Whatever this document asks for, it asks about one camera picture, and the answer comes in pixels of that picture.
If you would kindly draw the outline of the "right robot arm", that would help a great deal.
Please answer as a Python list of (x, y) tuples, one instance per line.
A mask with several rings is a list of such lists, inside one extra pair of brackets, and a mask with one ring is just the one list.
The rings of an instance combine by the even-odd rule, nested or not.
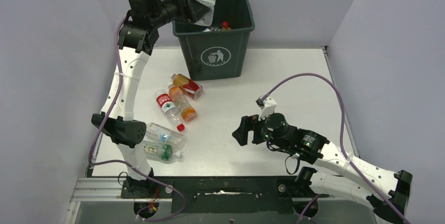
[(232, 136), (240, 146), (266, 143), (271, 151), (297, 155), (311, 164), (302, 167), (295, 181), (298, 194), (330, 195), (359, 203), (390, 223), (406, 223), (412, 174), (386, 170), (354, 154), (343, 155), (340, 147), (316, 132), (289, 125), (281, 113), (266, 119), (243, 116)]

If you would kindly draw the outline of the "red white label bottle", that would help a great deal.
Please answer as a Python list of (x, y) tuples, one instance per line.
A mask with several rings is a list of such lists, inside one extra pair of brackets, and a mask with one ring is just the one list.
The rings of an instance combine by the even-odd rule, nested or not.
[(231, 30), (229, 23), (227, 21), (222, 22), (217, 26), (210, 26), (203, 30), (203, 32), (221, 31), (221, 30)]

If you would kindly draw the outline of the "light blue label bottle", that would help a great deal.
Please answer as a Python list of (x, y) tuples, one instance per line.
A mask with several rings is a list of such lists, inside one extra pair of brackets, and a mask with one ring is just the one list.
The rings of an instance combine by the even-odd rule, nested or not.
[(145, 135), (150, 140), (169, 145), (176, 145), (180, 148), (187, 142), (187, 138), (184, 135), (155, 123), (148, 123), (146, 125)]

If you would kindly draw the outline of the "orange drink bottle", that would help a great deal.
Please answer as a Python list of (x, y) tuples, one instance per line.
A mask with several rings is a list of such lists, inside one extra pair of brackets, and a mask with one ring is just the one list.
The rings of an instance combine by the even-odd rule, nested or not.
[(168, 94), (173, 103), (179, 109), (181, 117), (185, 122), (191, 122), (197, 118), (196, 110), (190, 105), (181, 88), (170, 82), (168, 84)]

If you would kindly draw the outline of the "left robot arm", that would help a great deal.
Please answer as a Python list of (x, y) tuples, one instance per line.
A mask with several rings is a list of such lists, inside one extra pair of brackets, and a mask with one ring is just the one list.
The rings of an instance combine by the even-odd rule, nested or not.
[(114, 35), (116, 67), (108, 97), (91, 123), (97, 128), (93, 139), (104, 134), (123, 156), (131, 180), (153, 180), (152, 167), (143, 150), (146, 124), (134, 119), (134, 101), (140, 78), (156, 41), (158, 29), (171, 22), (193, 24), (210, 8), (197, 0), (128, 0), (130, 9)]

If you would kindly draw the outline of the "green tea bottle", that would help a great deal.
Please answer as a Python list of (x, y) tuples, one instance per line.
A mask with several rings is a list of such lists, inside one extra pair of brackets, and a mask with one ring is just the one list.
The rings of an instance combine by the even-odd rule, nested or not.
[(175, 145), (143, 141), (143, 151), (147, 159), (170, 162), (183, 158), (183, 152)]

